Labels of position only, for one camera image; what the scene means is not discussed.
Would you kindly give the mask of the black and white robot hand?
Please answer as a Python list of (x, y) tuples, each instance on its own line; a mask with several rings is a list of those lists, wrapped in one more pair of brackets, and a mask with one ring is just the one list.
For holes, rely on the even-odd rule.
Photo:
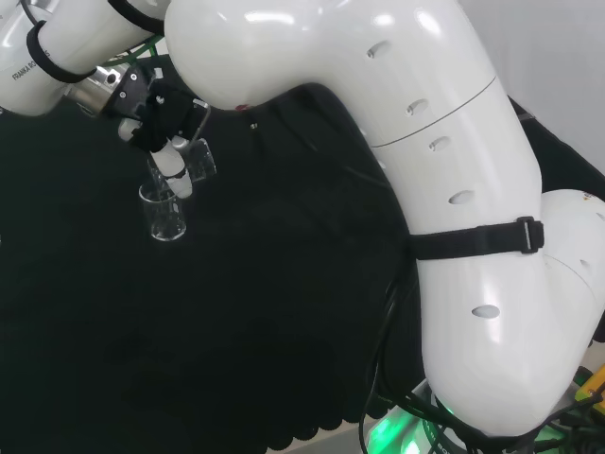
[(184, 155), (199, 137), (209, 113), (207, 103), (170, 83), (159, 68), (132, 66), (103, 113), (121, 120), (119, 136), (148, 155), (159, 184), (179, 199), (193, 194)]

